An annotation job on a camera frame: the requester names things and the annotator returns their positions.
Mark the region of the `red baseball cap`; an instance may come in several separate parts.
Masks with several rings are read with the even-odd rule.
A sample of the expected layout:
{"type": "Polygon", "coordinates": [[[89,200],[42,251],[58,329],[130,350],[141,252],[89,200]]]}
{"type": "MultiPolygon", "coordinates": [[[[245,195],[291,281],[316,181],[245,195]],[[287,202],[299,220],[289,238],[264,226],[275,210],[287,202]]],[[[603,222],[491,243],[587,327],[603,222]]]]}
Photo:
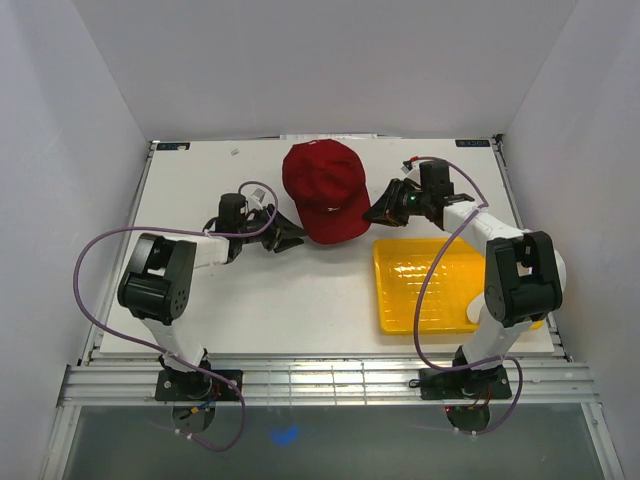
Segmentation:
{"type": "Polygon", "coordinates": [[[348,146],[333,139],[293,145],[282,163],[282,183],[313,242],[339,244],[369,230],[366,174],[348,146]]]}

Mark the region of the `white baseball cap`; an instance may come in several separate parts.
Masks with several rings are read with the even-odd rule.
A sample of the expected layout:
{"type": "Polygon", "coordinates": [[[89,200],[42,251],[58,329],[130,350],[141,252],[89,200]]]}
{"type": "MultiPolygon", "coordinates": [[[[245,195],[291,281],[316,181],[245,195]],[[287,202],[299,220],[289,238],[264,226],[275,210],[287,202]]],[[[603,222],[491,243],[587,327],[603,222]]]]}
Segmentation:
{"type": "Polygon", "coordinates": [[[485,308],[484,294],[477,295],[466,308],[466,317],[472,324],[478,324],[481,320],[481,312],[485,308]]]}

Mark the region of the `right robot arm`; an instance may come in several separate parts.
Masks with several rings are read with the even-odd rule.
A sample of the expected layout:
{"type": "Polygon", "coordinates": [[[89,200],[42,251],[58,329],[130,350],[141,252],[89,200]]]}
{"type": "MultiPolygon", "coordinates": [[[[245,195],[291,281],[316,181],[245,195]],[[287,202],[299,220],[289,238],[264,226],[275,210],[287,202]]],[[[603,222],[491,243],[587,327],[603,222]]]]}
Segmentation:
{"type": "Polygon", "coordinates": [[[456,167],[450,161],[417,156],[403,166],[418,170],[418,180],[392,179],[363,218],[404,227],[411,217],[423,217],[448,233],[420,287],[416,314],[421,312],[430,279],[455,240],[464,240],[482,255],[484,289],[473,302],[477,330],[459,346],[451,366],[425,363],[429,377],[464,397],[474,397],[497,380],[504,362],[515,360],[509,351],[526,328],[560,308],[566,288],[564,261],[547,233],[497,219],[488,213],[489,202],[481,191],[456,192],[450,177],[456,167]]]}

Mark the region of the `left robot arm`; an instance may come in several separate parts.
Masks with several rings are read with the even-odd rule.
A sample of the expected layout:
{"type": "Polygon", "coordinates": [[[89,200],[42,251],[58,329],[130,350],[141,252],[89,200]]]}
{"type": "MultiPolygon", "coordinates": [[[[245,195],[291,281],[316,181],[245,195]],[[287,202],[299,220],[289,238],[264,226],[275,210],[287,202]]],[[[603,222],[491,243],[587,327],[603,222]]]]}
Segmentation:
{"type": "Polygon", "coordinates": [[[233,262],[246,244],[259,243],[280,253],[303,244],[306,236],[275,205],[251,209],[240,193],[221,197],[218,215],[205,224],[201,236],[139,236],[117,299],[165,351],[160,363],[171,385],[197,400],[210,392],[213,383],[206,370],[210,367],[206,349],[180,319],[187,309],[193,272],[233,262]]]}

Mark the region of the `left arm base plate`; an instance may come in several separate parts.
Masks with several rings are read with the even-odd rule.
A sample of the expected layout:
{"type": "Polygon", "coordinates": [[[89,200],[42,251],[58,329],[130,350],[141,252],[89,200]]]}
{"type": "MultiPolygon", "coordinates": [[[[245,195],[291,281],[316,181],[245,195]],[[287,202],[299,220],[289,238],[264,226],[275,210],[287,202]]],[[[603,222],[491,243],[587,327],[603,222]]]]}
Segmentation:
{"type": "Polygon", "coordinates": [[[199,372],[162,370],[154,394],[162,402],[238,401],[236,391],[226,382],[199,372]]]}

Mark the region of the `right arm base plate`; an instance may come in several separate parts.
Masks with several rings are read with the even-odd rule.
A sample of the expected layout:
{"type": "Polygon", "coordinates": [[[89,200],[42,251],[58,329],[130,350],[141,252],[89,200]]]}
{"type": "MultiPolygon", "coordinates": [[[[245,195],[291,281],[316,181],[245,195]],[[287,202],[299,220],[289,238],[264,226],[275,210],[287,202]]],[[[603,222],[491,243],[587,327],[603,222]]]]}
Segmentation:
{"type": "Polygon", "coordinates": [[[418,377],[409,381],[409,387],[418,389],[422,400],[506,400],[512,396],[507,373],[502,366],[451,373],[420,369],[418,377]]]}

